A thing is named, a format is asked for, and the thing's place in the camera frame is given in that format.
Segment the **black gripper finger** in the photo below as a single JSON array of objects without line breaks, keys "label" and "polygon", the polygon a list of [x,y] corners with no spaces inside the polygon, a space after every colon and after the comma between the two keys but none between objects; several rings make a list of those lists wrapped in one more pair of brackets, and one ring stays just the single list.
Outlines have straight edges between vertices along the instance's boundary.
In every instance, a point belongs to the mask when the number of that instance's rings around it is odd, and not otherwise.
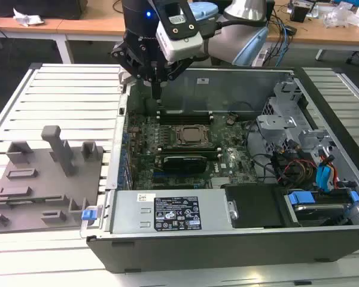
[{"label": "black gripper finger", "polygon": [[156,99],[156,75],[145,44],[132,47],[128,43],[121,43],[114,47],[111,55],[134,78],[147,82],[152,98]]},{"label": "black gripper finger", "polygon": [[156,99],[160,100],[162,94],[162,87],[168,81],[173,81],[178,78],[192,63],[192,58],[182,59],[169,64],[168,62],[159,63],[156,70]]}]

